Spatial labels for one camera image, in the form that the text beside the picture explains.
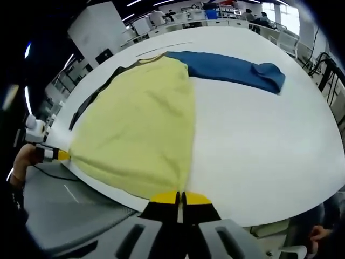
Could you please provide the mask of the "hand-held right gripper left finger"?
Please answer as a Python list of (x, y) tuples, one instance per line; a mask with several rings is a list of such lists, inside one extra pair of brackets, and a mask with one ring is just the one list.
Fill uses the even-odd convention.
[(176, 252), (179, 192), (152, 197), (144, 211), (125, 225), (116, 258), (178, 258)]

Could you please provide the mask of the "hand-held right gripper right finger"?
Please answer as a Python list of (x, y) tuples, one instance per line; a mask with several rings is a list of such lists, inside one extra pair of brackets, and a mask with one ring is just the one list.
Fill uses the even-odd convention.
[(182, 194), (189, 258), (264, 258), (256, 238), (232, 219), (222, 219), (201, 194)]

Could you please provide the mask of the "person's left hand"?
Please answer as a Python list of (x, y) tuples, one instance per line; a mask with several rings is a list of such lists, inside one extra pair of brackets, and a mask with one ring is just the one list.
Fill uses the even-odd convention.
[(40, 161), (36, 153), (36, 146), (25, 144), (18, 152), (13, 163), (13, 175), (19, 181), (26, 178), (26, 170)]

